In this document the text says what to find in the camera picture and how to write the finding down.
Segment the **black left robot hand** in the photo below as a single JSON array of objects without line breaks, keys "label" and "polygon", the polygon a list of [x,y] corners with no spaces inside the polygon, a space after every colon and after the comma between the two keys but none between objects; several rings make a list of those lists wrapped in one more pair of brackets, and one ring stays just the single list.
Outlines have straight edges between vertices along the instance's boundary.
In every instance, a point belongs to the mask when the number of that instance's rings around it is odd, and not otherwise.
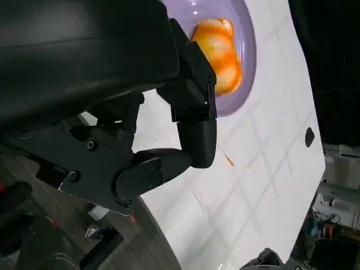
[{"label": "black left robot hand", "polygon": [[[1,2],[1,152],[124,216],[135,197],[212,165],[216,81],[160,1]],[[180,149],[132,151],[151,89],[170,105]]]}]

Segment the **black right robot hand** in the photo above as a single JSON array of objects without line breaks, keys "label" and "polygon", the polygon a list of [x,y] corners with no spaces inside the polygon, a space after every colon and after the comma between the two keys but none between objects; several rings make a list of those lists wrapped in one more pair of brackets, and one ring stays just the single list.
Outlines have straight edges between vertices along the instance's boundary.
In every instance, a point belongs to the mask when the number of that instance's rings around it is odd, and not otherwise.
[{"label": "black right robot hand", "polygon": [[284,263],[278,254],[270,248],[265,248],[256,258],[250,260],[240,269],[253,270],[286,270],[286,269],[302,269],[300,266]]}]

